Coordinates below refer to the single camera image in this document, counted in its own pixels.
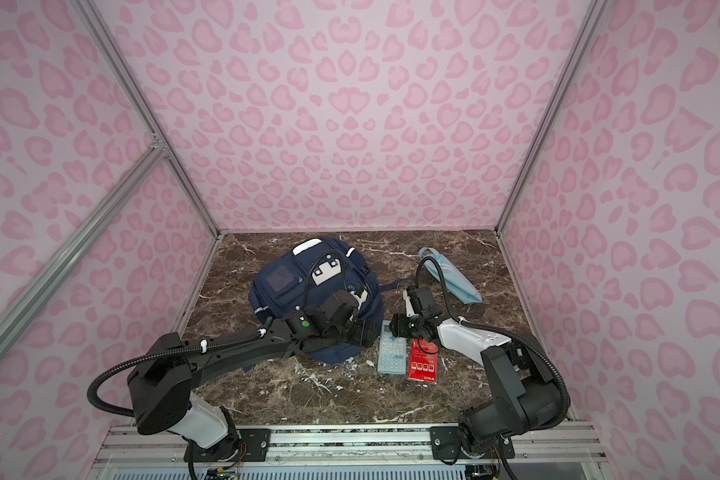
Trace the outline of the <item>navy blue student backpack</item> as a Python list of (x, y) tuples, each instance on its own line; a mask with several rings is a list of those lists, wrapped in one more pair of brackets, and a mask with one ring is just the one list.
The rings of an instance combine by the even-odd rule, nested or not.
[(342, 287), (362, 287), (370, 300), (360, 310), (379, 326), (383, 322), (382, 294), (410, 277), (382, 284), (355, 247), (333, 237), (313, 238), (264, 266), (254, 275), (248, 300), (262, 323), (305, 305), (320, 305)]

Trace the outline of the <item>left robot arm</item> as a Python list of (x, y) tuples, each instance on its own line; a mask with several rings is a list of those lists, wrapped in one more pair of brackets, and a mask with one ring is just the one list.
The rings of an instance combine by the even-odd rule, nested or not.
[(241, 437), (231, 413), (195, 394), (195, 389), (231, 371), (260, 362), (312, 354), (338, 344), (373, 345), (381, 322), (360, 313), (367, 294), (339, 290), (317, 305), (298, 307), (249, 331), (210, 339), (158, 339), (128, 376), (137, 431), (181, 436), (191, 453), (226, 459)]

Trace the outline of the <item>light blue pencil pouch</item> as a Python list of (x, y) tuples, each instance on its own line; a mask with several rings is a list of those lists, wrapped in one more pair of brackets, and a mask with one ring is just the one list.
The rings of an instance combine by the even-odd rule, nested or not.
[(444, 254), (435, 248), (424, 247), (419, 250), (418, 255), (421, 259), (431, 257), (439, 264), (448, 291), (463, 304), (470, 305), (482, 302), (482, 295), (478, 289)]

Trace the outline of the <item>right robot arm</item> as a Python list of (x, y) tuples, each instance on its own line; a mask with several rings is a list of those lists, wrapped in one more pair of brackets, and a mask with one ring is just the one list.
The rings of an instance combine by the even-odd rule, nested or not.
[(391, 321), (396, 337), (410, 339), (423, 351), (457, 352), (483, 367), (490, 398), (467, 408), (457, 426), (436, 433), (433, 454), (448, 464), (460, 457), (502, 454), (515, 435), (548, 430), (566, 418), (571, 399), (557, 367), (535, 337), (446, 316), (428, 287), (403, 293), (405, 311)]

